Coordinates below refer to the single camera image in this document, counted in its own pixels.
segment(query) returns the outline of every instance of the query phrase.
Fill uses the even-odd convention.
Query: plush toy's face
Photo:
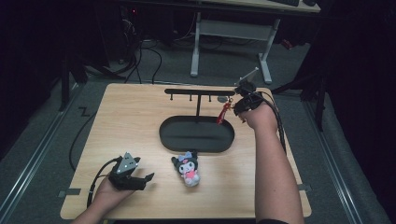
[[[181,174],[186,174],[190,171],[195,170],[195,164],[192,161],[187,161],[186,163],[180,165],[180,167],[178,167],[178,171]]]

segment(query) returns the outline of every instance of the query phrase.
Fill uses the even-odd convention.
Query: desk
[[[241,7],[265,7],[265,8],[271,8],[277,10],[289,10],[289,11],[298,11],[298,12],[314,12],[314,13],[320,12],[320,7],[318,7],[318,5],[309,7],[305,3],[303,3],[303,1],[301,1],[299,6],[297,7],[291,7],[284,4],[270,2],[267,0],[247,0],[247,1],[200,0],[198,2],[199,4],[218,3],[218,4],[236,5]],[[271,84],[272,79],[271,79],[270,71],[268,69],[267,57],[271,49],[271,46],[273,44],[279,23],[280,23],[280,19],[275,19],[273,25],[253,25],[253,24],[227,22],[227,21],[202,20],[201,13],[198,12],[197,22],[195,25],[195,45],[194,45],[194,50],[192,53],[192,61],[191,61],[191,76],[192,77],[198,76],[200,35],[218,35],[225,37],[266,41],[265,48],[262,50],[262,53],[259,53],[259,61],[262,68],[262,75],[264,78],[264,82],[266,84]]]
[[[254,218],[255,141],[253,131],[232,111],[226,119],[233,125],[235,138],[221,153],[199,153],[200,184],[184,186],[171,158],[180,153],[165,148],[159,137],[164,120],[175,115],[195,115],[196,97],[165,94],[165,89],[231,91],[233,87],[168,86],[110,84],[92,125],[70,189],[79,195],[67,195],[61,211],[64,219],[73,219],[86,208],[89,187],[107,161],[128,151],[140,157],[134,175],[155,173],[146,189],[137,191],[114,211],[111,219],[167,218]],[[217,97],[202,97],[201,115],[217,116],[223,104]],[[290,164],[298,184],[302,183],[287,142]],[[300,191],[304,216],[311,207]]]

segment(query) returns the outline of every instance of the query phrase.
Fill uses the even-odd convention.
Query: plush toy's head
[[[186,152],[184,156],[172,157],[172,163],[175,165],[176,169],[181,174],[186,174],[190,171],[198,169],[198,160],[196,153]]]

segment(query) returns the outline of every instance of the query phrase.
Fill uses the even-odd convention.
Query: plush toy
[[[198,176],[198,155],[196,151],[192,153],[188,151],[184,156],[179,155],[178,158],[172,157],[172,163],[181,173],[187,187],[194,187],[199,183],[201,178]]]

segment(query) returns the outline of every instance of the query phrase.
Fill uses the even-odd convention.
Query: black display stand
[[[163,145],[173,151],[222,152],[227,150],[234,139],[233,126],[227,120],[217,124],[217,117],[200,116],[201,98],[209,96],[233,96],[234,91],[203,91],[166,89],[165,93],[198,96],[195,116],[173,116],[166,119],[160,127]]]

